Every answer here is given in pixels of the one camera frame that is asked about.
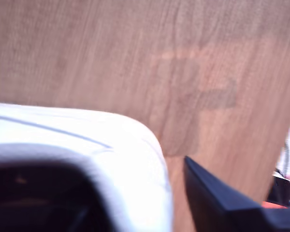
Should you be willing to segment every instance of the wood grain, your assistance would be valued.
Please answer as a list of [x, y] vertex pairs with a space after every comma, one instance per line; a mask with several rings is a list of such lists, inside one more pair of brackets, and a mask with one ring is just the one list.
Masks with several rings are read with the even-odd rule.
[[0, 102], [104, 110], [261, 201], [290, 125], [290, 0], [0, 0]]

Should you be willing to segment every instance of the wooden panel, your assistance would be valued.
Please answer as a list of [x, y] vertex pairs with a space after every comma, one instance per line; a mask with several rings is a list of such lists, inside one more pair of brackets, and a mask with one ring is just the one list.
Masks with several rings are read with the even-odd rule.
[[261, 201], [290, 125], [290, 0], [0, 0], [0, 102], [105, 110]]

